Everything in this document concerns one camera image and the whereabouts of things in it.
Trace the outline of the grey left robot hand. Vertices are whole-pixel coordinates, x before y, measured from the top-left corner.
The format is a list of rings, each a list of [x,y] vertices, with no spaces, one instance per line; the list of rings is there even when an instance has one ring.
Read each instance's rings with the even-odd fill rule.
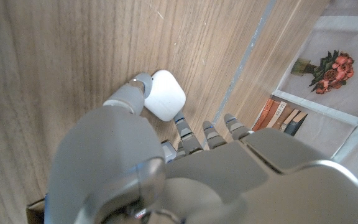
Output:
[[[203,123],[167,70],[140,73],[85,114],[50,171],[47,223],[358,223],[358,179],[275,129]]]

